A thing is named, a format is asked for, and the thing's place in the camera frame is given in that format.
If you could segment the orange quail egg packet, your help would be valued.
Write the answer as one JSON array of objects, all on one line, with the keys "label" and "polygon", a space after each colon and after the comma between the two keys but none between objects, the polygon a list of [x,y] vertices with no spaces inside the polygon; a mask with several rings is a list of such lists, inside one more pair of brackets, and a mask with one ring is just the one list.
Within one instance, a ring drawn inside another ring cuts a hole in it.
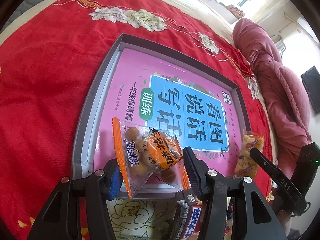
[{"label": "orange quail egg packet", "polygon": [[157,128],[112,118],[113,144],[130,199],[151,177],[179,190],[190,189],[183,151],[175,136]]}]

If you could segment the puffed rice cake packet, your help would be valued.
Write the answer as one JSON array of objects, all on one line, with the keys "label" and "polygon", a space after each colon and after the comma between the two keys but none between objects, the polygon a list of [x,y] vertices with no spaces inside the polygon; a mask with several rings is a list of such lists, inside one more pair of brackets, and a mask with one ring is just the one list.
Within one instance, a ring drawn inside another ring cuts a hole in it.
[{"label": "puffed rice cake packet", "polygon": [[249,152],[251,149],[256,148],[260,152],[263,151],[264,137],[250,131],[245,131],[242,137],[242,145],[238,160],[235,166],[233,179],[240,179],[248,176],[252,179],[255,178],[258,172],[259,165],[250,157]]}]

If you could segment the brown Snickers bar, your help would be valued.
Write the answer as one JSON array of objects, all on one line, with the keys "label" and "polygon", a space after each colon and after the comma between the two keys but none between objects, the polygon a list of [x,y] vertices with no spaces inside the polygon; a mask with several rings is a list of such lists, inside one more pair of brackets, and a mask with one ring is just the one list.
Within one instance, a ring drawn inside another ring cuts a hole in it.
[{"label": "brown Snickers bar", "polygon": [[169,223],[168,232],[161,239],[187,239],[200,231],[203,203],[192,189],[176,192],[175,200],[175,216]]}]

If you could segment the pink Chinese workbook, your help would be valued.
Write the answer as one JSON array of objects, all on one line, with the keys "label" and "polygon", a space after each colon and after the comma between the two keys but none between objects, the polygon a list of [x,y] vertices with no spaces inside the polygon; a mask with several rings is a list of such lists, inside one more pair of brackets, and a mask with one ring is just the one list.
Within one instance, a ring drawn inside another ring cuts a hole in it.
[{"label": "pink Chinese workbook", "polygon": [[176,136],[225,176],[234,172],[246,128],[237,88],[129,48],[120,52],[107,91],[95,168],[114,157],[113,117]]}]

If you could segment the pink quilted comforter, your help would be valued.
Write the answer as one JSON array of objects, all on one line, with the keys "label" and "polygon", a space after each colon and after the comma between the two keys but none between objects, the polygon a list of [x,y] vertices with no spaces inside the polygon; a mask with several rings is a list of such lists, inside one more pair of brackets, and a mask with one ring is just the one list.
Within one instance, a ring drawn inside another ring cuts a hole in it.
[{"label": "pink quilted comforter", "polygon": [[291,178],[301,148],[312,141],[308,94],[297,75],[283,66],[276,45],[260,25],[242,18],[233,29],[233,40],[259,83],[278,145],[278,167]]}]

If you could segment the black television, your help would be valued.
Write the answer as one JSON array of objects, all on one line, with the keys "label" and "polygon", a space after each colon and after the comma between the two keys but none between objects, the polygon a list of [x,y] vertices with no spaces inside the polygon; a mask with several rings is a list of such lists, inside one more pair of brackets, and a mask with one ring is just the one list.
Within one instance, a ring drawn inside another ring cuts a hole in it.
[{"label": "black television", "polygon": [[304,88],[309,96],[315,114],[320,113],[320,75],[315,66],[311,67],[301,76]]}]

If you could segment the shallow grey box tray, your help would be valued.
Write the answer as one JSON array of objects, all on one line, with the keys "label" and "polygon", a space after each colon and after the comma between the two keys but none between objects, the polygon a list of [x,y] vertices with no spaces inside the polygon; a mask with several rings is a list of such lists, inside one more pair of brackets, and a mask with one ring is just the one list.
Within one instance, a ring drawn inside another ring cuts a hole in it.
[{"label": "shallow grey box tray", "polygon": [[234,82],[176,50],[122,34],[102,61],[76,129],[73,179],[114,158],[112,118],[177,137],[224,176],[234,172],[251,129]]}]

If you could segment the red floral blanket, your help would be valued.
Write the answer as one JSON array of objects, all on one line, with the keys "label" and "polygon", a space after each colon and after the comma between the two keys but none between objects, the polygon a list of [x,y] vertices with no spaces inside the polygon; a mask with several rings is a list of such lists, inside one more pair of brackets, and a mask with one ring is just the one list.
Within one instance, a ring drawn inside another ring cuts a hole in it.
[{"label": "red floral blanket", "polygon": [[1,34],[1,219],[26,239],[57,181],[71,173],[75,130],[93,78],[122,33],[212,67],[241,89],[251,128],[275,140],[243,74],[231,30],[197,0],[46,0]]}]

